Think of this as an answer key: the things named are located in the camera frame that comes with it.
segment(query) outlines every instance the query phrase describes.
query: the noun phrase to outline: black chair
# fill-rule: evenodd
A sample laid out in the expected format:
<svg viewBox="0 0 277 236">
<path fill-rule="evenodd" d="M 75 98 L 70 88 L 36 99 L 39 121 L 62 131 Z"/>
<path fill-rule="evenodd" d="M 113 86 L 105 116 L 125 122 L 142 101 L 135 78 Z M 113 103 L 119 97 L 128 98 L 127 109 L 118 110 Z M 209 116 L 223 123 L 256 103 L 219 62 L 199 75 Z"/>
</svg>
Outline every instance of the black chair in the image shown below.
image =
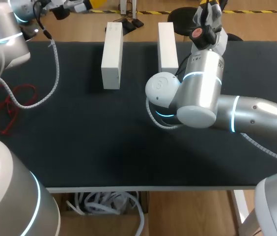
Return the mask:
<svg viewBox="0 0 277 236">
<path fill-rule="evenodd" d="M 220 1 L 221 9 L 223 10 L 228 2 L 228 0 Z M 189 39 L 191 30 L 195 27 L 193 22 L 193 17 L 197 11 L 195 7 L 181 7 L 173 10 L 168 15 L 168 22 L 173 22 L 174 32 L 184 36 L 184 41 Z M 240 37 L 228 33 L 228 41 L 243 41 Z"/>
</svg>

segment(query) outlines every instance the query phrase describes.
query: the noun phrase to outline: yellow black floor tape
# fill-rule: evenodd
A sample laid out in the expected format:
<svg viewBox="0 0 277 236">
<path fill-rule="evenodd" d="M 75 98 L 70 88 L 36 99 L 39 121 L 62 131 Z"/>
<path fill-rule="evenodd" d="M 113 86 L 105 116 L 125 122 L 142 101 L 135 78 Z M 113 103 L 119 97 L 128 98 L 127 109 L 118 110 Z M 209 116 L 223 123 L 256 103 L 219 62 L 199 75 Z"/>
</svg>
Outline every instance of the yellow black floor tape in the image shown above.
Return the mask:
<svg viewBox="0 0 277 236">
<path fill-rule="evenodd" d="M 171 11 L 138 11 L 137 14 L 139 15 L 168 15 Z M 261 11 L 250 11 L 250 10 L 224 10 L 225 14 L 254 14 L 254 13 L 277 13 L 277 10 L 261 10 Z M 120 14 L 120 11 L 117 10 L 109 10 L 109 11 L 100 11 L 100 10 L 90 10 L 88 13 L 117 13 Z"/>
</svg>

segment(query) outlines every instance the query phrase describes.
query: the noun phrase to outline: black foam mat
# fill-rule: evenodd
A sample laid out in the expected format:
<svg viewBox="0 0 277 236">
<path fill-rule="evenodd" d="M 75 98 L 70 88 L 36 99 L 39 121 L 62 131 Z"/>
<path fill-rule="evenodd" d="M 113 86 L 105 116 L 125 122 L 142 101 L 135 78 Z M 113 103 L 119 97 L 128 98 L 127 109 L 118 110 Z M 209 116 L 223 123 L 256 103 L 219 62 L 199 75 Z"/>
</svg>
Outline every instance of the black foam mat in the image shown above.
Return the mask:
<svg viewBox="0 0 277 236">
<path fill-rule="evenodd" d="M 28 43 L 29 62 L 6 70 L 12 86 L 52 88 L 49 42 Z M 157 44 L 124 43 L 120 90 L 103 90 L 103 43 L 57 43 L 60 82 L 43 105 L 20 111 L 5 143 L 46 187 L 255 186 L 277 173 L 277 160 L 240 134 L 188 127 L 165 131 L 145 108 L 145 84 L 157 73 Z M 190 43 L 177 43 L 179 61 Z M 222 94 L 277 102 L 277 43 L 229 42 Z M 18 94 L 21 101 L 29 93 Z M 0 89 L 0 101 L 6 92 Z M 0 115 L 0 125 L 8 123 Z M 277 152 L 277 141 L 252 136 Z"/>
</svg>

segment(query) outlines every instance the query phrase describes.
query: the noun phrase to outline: white rectangular box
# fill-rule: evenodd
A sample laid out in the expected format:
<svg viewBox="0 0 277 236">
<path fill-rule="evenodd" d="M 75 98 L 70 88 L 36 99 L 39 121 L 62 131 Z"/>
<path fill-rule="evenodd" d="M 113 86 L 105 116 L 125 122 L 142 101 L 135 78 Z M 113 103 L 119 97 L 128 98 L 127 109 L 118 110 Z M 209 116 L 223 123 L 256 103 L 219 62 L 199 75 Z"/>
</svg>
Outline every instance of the white rectangular box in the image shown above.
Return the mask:
<svg viewBox="0 0 277 236">
<path fill-rule="evenodd" d="M 122 50 L 122 23 L 108 22 L 101 62 L 104 89 L 120 89 Z"/>
<path fill-rule="evenodd" d="M 175 74 L 179 64 L 172 22 L 158 23 L 157 47 L 159 72 Z"/>
</svg>

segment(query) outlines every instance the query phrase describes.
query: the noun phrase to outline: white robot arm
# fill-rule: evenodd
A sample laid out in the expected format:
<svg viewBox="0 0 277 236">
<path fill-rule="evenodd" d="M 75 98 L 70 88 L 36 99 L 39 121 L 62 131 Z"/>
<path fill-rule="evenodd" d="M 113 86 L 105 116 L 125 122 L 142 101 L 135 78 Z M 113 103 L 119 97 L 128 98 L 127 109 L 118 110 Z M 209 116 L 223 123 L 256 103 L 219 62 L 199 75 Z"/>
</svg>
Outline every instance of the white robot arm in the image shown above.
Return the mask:
<svg viewBox="0 0 277 236">
<path fill-rule="evenodd" d="M 152 104 L 163 122 L 168 124 L 168 129 L 177 127 L 171 125 L 184 124 L 193 128 L 214 127 L 277 139 L 277 103 L 260 98 L 221 95 L 226 34 L 221 27 L 221 11 L 216 2 L 204 2 L 206 5 L 201 5 L 194 17 L 198 24 L 190 35 L 192 55 L 183 81 L 162 72 L 151 77 L 146 84 L 149 115 L 152 116 L 149 110 L 149 104 Z M 249 217 L 257 218 L 264 236 L 277 236 L 277 175 L 258 184 L 255 212 Z"/>
<path fill-rule="evenodd" d="M 30 57 L 14 13 L 0 3 L 0 69 Z M 0 142 L 0 236 L 57 236 L 57 204 L 37 178 Z"/>
<path fill-rule="evenodd" d="M 221 95 L 227 34 L 222 29 L 217 2 L 203 4 L 194 17 L 198 26 L 190 35 L 194 43 L 183 81 L 167 72 L 154 75 L 145 87 L 148 100 L 158 114 L 164 115 L 165 123 L 175 119 L 176 124 L 193 128 L 214 127 L 277 138 L 277 103 Z M 205 9 L 208 13 L 203 24 Z"/>
</svg>

